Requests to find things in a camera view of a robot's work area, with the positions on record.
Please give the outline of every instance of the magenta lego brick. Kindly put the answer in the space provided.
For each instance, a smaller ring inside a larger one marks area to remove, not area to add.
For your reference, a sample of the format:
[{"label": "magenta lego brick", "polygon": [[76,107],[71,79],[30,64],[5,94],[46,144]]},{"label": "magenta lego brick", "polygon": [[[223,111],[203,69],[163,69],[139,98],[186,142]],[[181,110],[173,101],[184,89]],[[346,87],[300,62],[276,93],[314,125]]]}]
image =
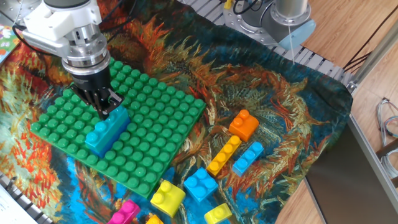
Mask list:
[{"label": "magenta lego brick", "polygon": [[108,224],[130,224],[132,219],[138,215],[141,209],[132,200],[123,204],[119,211],[113,214]]}]

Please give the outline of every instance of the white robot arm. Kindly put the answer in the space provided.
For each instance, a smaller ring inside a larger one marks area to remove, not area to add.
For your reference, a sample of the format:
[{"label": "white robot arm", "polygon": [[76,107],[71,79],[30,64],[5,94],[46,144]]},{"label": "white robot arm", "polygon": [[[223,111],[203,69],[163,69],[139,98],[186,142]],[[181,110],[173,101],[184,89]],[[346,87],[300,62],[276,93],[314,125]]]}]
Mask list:
[{"label": "white robot arm", "polygon": [[71,89],[101,119],[121,104],[123,97],[110,85],[110,55],[98,27],[102,20],[96,0],[43,0],[24,22],[25,40],[62,58],[73,77]]}]

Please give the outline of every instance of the colorful cloth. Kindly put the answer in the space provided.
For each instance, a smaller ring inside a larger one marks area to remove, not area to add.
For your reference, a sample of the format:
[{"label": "colorful cloth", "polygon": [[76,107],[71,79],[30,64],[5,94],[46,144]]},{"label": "colorful cloth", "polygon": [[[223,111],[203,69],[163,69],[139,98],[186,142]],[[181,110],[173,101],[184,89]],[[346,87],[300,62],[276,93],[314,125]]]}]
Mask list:
[{"label": "colorful cloth", "polygon": [[[103,16],[117,2],[98,0]],[[101,27],[121,24],[125,11],[118,9]],[[170,219],[148,200],[34,136],[30,124],[72,79],[59,58],[38,55],[25,45],[0,72],[0,170],[17,176],[22,192],[58,223],[106,223],[127,199],[141,208],[133,223],[145,223],[150,214],[164,223],[204,223],[204,214],[225,202],[233,212],[231,223],[274,223],[311,164],[341,134],[350,93],[334,79],[293,65],[177,1],[140,1],[135,12],[110,42],[111,55],[207,104],[164,179],[183,189],[184,180],[206,167],[231,137],[229,124],[241,109],[260,122],[218,174],[217,191],[200,205],[187,194]],[[264,153],[239,177],[231,167],[254,141]]]}]

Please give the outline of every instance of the white wire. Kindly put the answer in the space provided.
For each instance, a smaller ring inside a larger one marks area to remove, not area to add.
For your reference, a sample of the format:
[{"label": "white wire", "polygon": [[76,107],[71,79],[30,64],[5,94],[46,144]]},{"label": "white wire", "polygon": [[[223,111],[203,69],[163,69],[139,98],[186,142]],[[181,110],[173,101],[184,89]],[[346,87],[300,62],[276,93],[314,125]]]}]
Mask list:
[{"label": "white wire", "polygon": [[295,63],[294,63],[294,52],[293,52],[293,40],[292,40],[292,33],[290,32],[290,24],[287,27],[289,28],[290,48],[292,49],[292,60],[294,65]]},{"label": "white wire", "polygon": [[[381,139],[382,139],[383,147],[387,145],[387,140],[386,140],[387,130],[386,130],[386,127],[385,127],[383,119],[382,119],[382,107],[383,107],[383,104],[385,104],[385,103],[390,104],[398,111],[398,107],[386,99],[383,99],[377,105],[376,116],[377,116],[377,123],[379,124],[380,132],[381,132]],[[385,155],[381,158],[381,165],[383,166],[384,170],[387,172],[387,174],[391,178],[398,177],[398,170],[391,164],[391,161],[390,161],[390,155],[392,153],[396,153],[396,152],[398,152],[398,149],[395,149],[395,150],[387,153],[387,155]]]},{"label": "white wire", "polygon": [[24,0],[21,0],[21,6],[19,7],[18,13],[17,13],[17,17],[14,20],[14,23],[12,26],[15,25],[15,23],[17,23],[18,17],[19,17],[19,13],[21,13],[21,9],[22,9],[22,4],[24,3]]}]

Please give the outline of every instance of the light blue lego brick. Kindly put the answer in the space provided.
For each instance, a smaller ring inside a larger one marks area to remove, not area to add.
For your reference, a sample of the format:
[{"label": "light blue lego brick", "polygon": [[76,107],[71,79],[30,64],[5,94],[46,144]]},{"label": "light blue lego brick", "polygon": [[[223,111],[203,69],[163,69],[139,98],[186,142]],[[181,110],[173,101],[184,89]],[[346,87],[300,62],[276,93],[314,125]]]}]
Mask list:
[{"label": "light blue lego brick", "polygon": [[91,151],[104,157],[105,153],[112,148],[115,141],[119,139],[120,134],[126,130],[130,123],[130,117],[127,110],[118,106],[110,112],[109,117],[95,125],[95,130],[86,136],[86,145]]},{"label": "light blue lego brick", "polygon": [[249,166],[260,156],[264,150],[261,143],[254,142],[251,144],[249,149],[243,153],[243,155],[234,163],[232,171],[238,176],[242,176],[243,173],[249,168]]},{"label": "light blue lego brick", "polygon": [[184,182],[190,195],[200,203],[217,189],[216,181],[210,177],[204,168],[199,168]]}]

